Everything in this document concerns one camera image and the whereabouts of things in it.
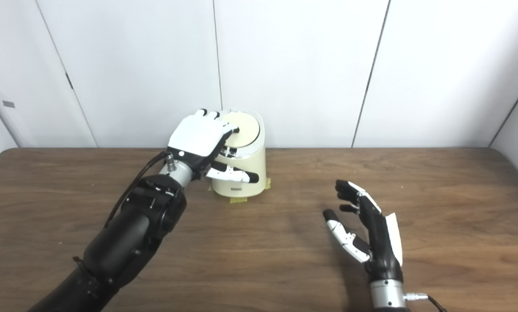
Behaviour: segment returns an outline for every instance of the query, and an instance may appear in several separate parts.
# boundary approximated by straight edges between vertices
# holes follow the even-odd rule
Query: masking tape
[[[234,198],[234,197],[231,197],[230,198],[230,203],[233,204],[233,203],[245,203],[247,202],[247,197],[241,197],[241,198]]]

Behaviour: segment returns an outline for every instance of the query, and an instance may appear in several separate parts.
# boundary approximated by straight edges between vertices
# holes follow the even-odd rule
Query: robotic hand
[[[349,181],[337,180],[338,198],[351,204],[340,205],[343,212],[359,216],[369,233],[367,243],[343,225],[332,209],[323,211],[328,228],[338,242],[352,257],[363,263],[369,275],[372,304],[375,312],[409,312],[406,301],[430,300],[440,312],[442,308],[432,297],[422,293],[407,293],[402,290],[403,255],[398,221],[395,213],[386,217],[370,195]]]
[[[189,182],[211,176],[257,182],[259,176],[214,159],[237,127],[200,109],[182,120],[166,151],[152,158],[113,207],[101,232],[87,246],[77,268],[29,312],[99,312],[120,288],[148,264],[186,208]],[[159,174],[143,177],[160,160]]]
[[[257,183],[257,174],[214,160],[226,149],[224,144],[229,136],[240,131],[218,117],[218,112],[207,114],[207,110],[200,109],[195,115],[182,119],[168,142],[167,152],[173,154],[176,162],[181,162],[183,170],[191,170],[192,180],[208,176],[218,180]]]

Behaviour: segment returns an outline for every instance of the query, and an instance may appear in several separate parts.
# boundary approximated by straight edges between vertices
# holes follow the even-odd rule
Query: wire
[[[432,298],[431,296],[428,296],[428,297],[429,297],[429,300],[434,304],[434,306],[436,306],[438,308],[439,312],[447,312],[447,310],[445,308],[443,308],[434,298]]]
[[[109,222],[116,215],[120,205],[124,202],[124,200],[126,199],[126,196],[128,196],[128,193],[130,193],[132,191],[132,189],[134,188],[134,186],[136,186],[136,184],[138,184],[138,182],[140,181],[142,176],[146,173],[146,171],[148,171],[149,168],[151,168],[154,164],[156,164],[161,159],[166,158],[166,156],[168,154],[170,154],[170,152],[163,150],[162,152],[157,154],[154,158],[151,158],[150,161],[148,161],[146,166],[144,166],[144,168],[142,168],[142,170],[140,170],[140,173],[138,173],[138,175],[134,178],[134,180],[132,180],[132,182],[130,183],[128,188],[126,188],[126,190],[124,190],[124,193],[122,193],[122,195],[119,197],[119,200],[117,201],[117,203],[115,204],[115,206],[113,207],[111,212],[109,213],[109,217],[107,217],[107,221],[105,221],[105,225],[103,225],[103,227],[105,227],[105,228],[108,227]]]

